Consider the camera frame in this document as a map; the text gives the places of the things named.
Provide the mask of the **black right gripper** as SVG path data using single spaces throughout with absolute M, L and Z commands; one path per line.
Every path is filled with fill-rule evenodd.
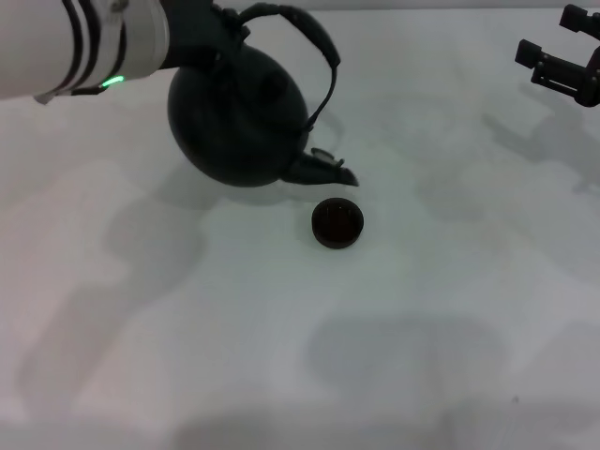
M 599 13 L 569 4 L 563 9 L 559 25 L 574 33 L 598 37 Z M 532 70 L 532 83 L 577 98 L 577 103 L 586 108 L 599 105 L 599 47 L 583 67 L 545 53 L 540 46 L 522 39 L 515 62 Z

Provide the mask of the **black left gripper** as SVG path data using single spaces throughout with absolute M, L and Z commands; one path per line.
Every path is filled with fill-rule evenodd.
M 213 1 L 161 1 L 169 35 L 160 69 L 199 67 L 223 70 L 234 53 L 234 41 L 250 35 L 245 11 L 215 5 Z

